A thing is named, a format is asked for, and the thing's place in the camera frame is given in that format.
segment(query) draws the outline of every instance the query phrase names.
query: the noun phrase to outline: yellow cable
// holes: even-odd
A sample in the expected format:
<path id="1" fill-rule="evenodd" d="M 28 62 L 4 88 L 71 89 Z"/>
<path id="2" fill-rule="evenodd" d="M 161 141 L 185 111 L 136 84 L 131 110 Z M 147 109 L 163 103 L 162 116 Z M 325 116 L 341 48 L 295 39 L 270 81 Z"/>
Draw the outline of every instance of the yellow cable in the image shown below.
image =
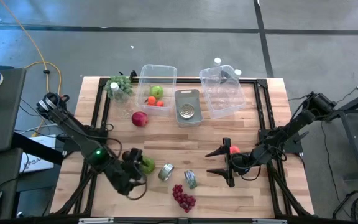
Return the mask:
<path id="1" fill-rule="evenodd" d="M 41 57 L 41 60 L 42 60 L 41 62 L 34 62 L 34 63 L 32 63 L 32 64 L 30 64 L 30 65 L 24 67 L 24 68 L 29 68 L 29 67 L 31 67 L 31 66 L 33 66 L 33 65 L 37 65 L 37 64 L 39 64 L 39 63 L 42 63 L 42 64 L 44 65 L 44 69 L 45 69 L 45 70 L 47 70 L 47 64 L 49 64 L 49 65 L 51 65 L 52 67 L 54 67 L 54 68 L 56 69 L 56 71 L 58 72 L 58 74 L 59 74 L 58 94 L 60 95 L 60 89 L 61 89 L 61 86 L 62 86 L 62 73 L 60 72 L 59 68 L 58 68 L 56 65 L 54 65 L 54 64 L 52 64 L 52 63 L 50 63 L 50 62 L 46 62 L 46 61 L 44 60 L 44 56 L 42 56 L 40 49 L 38 48 L 37 44 L 35 43 L 35 41 L 34 41 L 34 40 L 32 39 L 32 37 L 30 36 L 30 34 L 29 34 L 29 33 L 26 31 L 26 29 L 22 26 L 22 24 L 21 24 L 20 21 L 17 19 L 17 17 L 13 14 L 13 12 L 10 10 L 10 8 L 5 4 L 4 0 L 0 0 L 0 2 L 1 2 L 1 4 L 6 8 L 6 10 L 12 15 L 12 17 L 16 20 L 17 24 L 22 28 L 22 30 L 24 31 L 24 33 L 25 33 L 25 34 L 27 35 L 27 37 L 31 40 L 32 44 L 34 44 L 34 47 L 37 49 L 38 54 L 39 54 L 40 57 Z M 49 75 L 48 75 L 48 74 L 46 74 L 46 75 L 47 75 L 47 91 L 49 92 Z M 40 123 L 40 125 L 38 126 L 38 128 L 37 128 L 37 130 L 36 130 L 37 132 L 38 132 L 38 130 L 40 129 L 40 127 L 41 127 L 41 125 L 42 125 L 43 122 L 44 122 L 44 121 L 42 120 L 41 123 Z"/>
<path id="2" fill-rule="evenodd" d="M 29 68 L 29 67 L 31 67 L 33 65 L 37 65 L 37 64 L 40 64 L 40 63 L 43 63 L 43 62 L 34 62 L 34 63 L 24 67 L 24 68 L 27 69 L 27 68 Z M 52 64 L 50 62 L 45 62 L 45 63 L 48 64 L 48 65 L 51 65 L 53 68 L 55 68 L 57 73 L 59 74 L 59 87 L 58 87 L 57 93 L 60 95 L 60 89 L 62 87 L 62 73 L 61 73 L 61 71 L 59 70 L 59 68 L 56 65 L 54 65 L 54 64 Z M 47 91 L 49 92 L 49 76 L 48 76 L 48 74 L 47 74 Z"/>
<path id="3" fill-rule="evenodd" d="M 16 16 L 13 14 L 13 12 L 10 10 L 10 8 L 4 3 L 4 0 L 0 0 L 0 2 L 2 3 L 2 5 L 6 8 L 6 10 L 12 15 L 12 17 L 16 20 L 17 24 L 22 28 L 22 30 L 25 32 L 25 34 L 29 37 L 29 39 L 31 40 L 32 44 L 34 44 L 34 47 L 37 49 L 38 54 L 41 57 L 42 63 L 44 64 L 44 68 L 45 70 L 47 69 L 47 65 L 45 64 L 45 60 L 44 60 L 44 56 L 42 56 L 40 49 L 38 48 L 37 44 L 35 43 L 35 41 L 32 39 L 32 37 L 30 36 L 30 34 L 26 31 L 26 29 L 22 26 L 22 24 L 20 23 L 20 21 L 16 18 Z"/>

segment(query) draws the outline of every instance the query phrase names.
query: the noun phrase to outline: red object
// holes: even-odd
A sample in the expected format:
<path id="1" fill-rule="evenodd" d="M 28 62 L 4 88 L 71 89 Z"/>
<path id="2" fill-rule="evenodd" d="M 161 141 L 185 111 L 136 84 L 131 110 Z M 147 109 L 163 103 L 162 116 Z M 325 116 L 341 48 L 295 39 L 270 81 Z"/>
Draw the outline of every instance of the red object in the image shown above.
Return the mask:
<path id="1" fill-rule="evenodd" d="M 230 154 L 240 153 L 240 149 L 237 146 L 230 146 Z"/>
<path id="2" fill-rule="evenodd" d="M 194 206 L 196 200 L 193 196 L 183 192 L 182 185 L 177 185 L 172 188 L 172 196 L 178 202 L 179 207 L 183 208 L 188 213 Z"/>
<path id="3" fill-rule="evenodd" d="M 162 100 L 158 100 L 155 105 L 156 106 L 164 106 L 164 102 Z"/>
<path id="4" fill-rule="evenodd" d="M 156 101 L 157 101 L 157 99 L 155 99 L 154 96 L 149 96 L 149 98 L 147 99 L 147 104 L 154 105 Z"/>
<path id="5" fill-rule="evenodd" d="M 149 122 L 147 114 L 144 112 L 138 111 L 132 115 L 132 124 L 138 127 L 144 127 Z"/>

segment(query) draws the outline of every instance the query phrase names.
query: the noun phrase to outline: red grapes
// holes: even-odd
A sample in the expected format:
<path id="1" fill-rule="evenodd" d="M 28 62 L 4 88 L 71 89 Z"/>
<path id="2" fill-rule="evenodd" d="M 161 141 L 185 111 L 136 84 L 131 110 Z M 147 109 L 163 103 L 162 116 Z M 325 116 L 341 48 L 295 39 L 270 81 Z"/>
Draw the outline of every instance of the red grapes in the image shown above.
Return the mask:
<path id="1" fill-rule="evenodd" d="M 179 206 L 188 213 L 196 203 L 196 199 L 193 196 L 189 196 L 187 194 L 183 194 L 183 186 L 181 184 L 175 184 L 174 188 L 172 188 L 172 196 L 179 203 Z"/>

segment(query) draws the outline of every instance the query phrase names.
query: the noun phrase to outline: red apple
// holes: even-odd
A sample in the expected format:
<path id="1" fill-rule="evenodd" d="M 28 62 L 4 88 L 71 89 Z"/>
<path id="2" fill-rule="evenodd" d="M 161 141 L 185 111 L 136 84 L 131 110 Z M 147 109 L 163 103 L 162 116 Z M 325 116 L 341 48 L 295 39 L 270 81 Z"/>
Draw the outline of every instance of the red apple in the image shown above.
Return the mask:
<path id="1" fill-rule="evenodd" d="M 149 119 L 147 118 L 147 114 L 144 112 L 138 111 L 132 115 L 132 124 L 138 127 L 144 127 L 148 122 Z"/>

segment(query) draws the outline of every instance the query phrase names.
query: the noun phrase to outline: green apple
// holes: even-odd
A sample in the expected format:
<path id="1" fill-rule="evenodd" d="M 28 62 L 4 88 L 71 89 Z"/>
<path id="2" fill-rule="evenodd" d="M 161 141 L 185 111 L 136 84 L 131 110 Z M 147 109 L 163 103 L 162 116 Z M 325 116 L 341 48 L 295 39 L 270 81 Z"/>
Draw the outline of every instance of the green apple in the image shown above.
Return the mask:
<path id="1" fill-rule="evenodd" d="M 150 88 L 150 96 L 154 96 L 156 99 L 160 99 L 162 97 L 163 90 L 160 85 L 152 86 Z"/>

